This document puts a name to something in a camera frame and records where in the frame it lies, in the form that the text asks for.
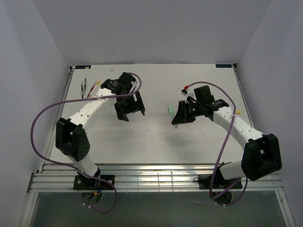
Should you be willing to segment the green highlighter pen body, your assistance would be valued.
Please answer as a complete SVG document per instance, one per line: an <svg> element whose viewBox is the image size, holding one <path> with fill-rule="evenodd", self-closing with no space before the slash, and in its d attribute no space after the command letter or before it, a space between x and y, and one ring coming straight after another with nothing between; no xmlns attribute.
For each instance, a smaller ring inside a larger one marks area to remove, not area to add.
<svg viewBox="0 0 303 227"><path fill-rule="evenodd" d="M169 115L170 115L171 120L173 120L174 117L175 117L174 108L173 108L172 106L169 106L169 107L168 107L168 112L169 112ZM173 127L174 127L174 129L177 129L177 128L178 128L178 125L177 125L177 124L173 124Z"/></svg>

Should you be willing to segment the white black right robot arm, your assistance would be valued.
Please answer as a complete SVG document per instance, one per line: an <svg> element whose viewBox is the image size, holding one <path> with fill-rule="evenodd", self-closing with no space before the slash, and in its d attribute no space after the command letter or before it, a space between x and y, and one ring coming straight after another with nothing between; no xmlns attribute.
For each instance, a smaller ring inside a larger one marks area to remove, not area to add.
<svg viewBox="0 0 303 227"><path fill-rule="evenodd" d="M180 101L171 123L192 123L198 116L205 116L224 128L243 148L240 161L221 164L214 171L212 180L216 186L224 188L231 180L244 177L255 181L282 168L278 138L254 129L222 99L208 103Z"/></svg>

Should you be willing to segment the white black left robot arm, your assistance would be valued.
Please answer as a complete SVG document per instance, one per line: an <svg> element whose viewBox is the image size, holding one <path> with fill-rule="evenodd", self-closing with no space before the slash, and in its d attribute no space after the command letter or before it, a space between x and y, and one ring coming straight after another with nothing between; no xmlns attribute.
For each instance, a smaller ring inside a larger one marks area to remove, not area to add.
<svg viewBox="0 0 303 227"><path fill-rule="evenodd" d="M89 156L88 133L111 107L115 108L117 118L126 122L128 114L145 114L137 81L133 73L126 72L118 79L107 79L78 112L67 119L60 118L56 123L56 148L72 161L90 189L100 185L100 170Z"/></svg>

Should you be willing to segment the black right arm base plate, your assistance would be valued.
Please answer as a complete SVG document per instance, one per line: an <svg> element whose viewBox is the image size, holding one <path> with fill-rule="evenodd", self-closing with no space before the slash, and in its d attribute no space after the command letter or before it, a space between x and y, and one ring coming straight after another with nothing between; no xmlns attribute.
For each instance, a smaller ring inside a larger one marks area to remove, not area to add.
<svg viewBox="0 0 303 227"><path fill-rule="evenodd" d="M200 174L193 179L193 182L198 183L199 189L210 189L211 174ZM231 186L236 180L214 180L213 189L226 189ZM232 189L242 189L241 181L237 182Z"/></svg>

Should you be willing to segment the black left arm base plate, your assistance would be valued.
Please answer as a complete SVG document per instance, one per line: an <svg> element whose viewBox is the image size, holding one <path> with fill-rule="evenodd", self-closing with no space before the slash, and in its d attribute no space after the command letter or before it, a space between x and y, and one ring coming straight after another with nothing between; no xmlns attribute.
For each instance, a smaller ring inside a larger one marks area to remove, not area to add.
<svg viewBox="0 0 303 227"><path fill-rule="evenodd" d="M112 190L113 187L104 181L97 181L91 178L86 178L82 175L76 175L73 183L74 190Z"/></svg>

